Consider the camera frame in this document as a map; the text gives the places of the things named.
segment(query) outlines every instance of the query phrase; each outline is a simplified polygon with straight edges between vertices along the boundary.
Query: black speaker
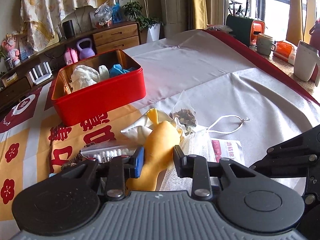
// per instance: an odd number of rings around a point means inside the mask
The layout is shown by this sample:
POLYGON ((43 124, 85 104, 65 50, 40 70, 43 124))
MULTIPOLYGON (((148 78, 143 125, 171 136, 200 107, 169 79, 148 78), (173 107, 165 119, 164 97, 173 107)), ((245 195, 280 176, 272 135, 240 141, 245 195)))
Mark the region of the black speaker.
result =
POLYGON ((72 20, 68 20, 62 23, 63 31, 66 39, 72 38, 75 36, 75 30, 73 28, 72 20))

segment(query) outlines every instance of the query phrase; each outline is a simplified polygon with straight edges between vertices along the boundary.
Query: pen holder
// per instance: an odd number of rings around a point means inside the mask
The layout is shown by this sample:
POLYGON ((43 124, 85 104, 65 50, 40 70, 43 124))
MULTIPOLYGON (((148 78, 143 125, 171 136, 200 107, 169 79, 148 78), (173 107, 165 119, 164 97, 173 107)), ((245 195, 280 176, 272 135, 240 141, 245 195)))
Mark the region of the pen holder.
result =
POLYGON ((248 47, 256 45, 258 34, 265 30, 264 21, 242 15, 229 14, 226 25, 232 29, 230 34, 248 47))

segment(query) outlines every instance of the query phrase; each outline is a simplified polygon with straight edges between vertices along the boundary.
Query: drawstring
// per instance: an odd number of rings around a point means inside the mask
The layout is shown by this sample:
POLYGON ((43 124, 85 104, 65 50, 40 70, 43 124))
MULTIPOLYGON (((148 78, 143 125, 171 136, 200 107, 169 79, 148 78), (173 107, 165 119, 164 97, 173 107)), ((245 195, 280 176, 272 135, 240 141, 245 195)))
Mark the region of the drawstring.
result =
POLYGON ((223 116, 219 117, 212 125, 210 125, 210 126, 207 128, 206 131, 207 131, 207 132, 221 133, 221 134, 230 134, 230 133, 233 133, 233 132, 235 132, 235 131, 238 131, 238 130, 242 127, 242 125, 244 124, 244 122, 247 122, 247 121, 250 121, 250 120, 251 120, 250 118, 242 119, 241 117, 239 117, 239 116, 237 116, 237 115, 234 115, 234 114, 223 115, 223 116), (239 118, 240 121, 241 121, 240 126, 239 126, 237 129, 235 129, 235 130, 233 130, 233 131, 231 131, 231 132, 220 132, 220 131, 216 131, 216 130, 210 130, 212 127, 214 127, 214 126, 217 124, 217 122, 219 122, 222 118, 225 118, 225 117, 236 117, 236 118, 239 118))

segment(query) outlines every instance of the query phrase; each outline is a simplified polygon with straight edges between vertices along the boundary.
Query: gray ribbed panel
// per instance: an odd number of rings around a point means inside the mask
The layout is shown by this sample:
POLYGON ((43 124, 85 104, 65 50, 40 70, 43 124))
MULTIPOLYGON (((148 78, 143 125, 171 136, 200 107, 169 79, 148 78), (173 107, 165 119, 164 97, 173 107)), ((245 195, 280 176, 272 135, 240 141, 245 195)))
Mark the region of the gray ribbed panel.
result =
POLYGON ((244 233, 225 222, 209 202, 193 200, 186 191, 132 192, 108 202, 97 218, 63 236, 21 232, 13 240, 303 240, 296 231, 278 236, 244 233))

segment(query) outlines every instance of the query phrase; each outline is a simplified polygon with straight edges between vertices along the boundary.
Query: purple kettlebell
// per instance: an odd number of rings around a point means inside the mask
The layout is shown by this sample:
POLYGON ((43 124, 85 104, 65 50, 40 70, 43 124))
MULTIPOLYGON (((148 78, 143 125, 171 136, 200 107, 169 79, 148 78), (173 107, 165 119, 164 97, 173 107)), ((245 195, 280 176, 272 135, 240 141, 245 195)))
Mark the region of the purple kettlebell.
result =
POLYGON ((92 40, 90 38, 85 38, 85 39, 79 40, 77 42, 77 48, 80 52, 80 54, 79 54, 80 60, 95 56, 95 53, 92 49, 92 40), (90 41, 90 46, 88 48, 81 49, 80 44, 84 41, 90 41))

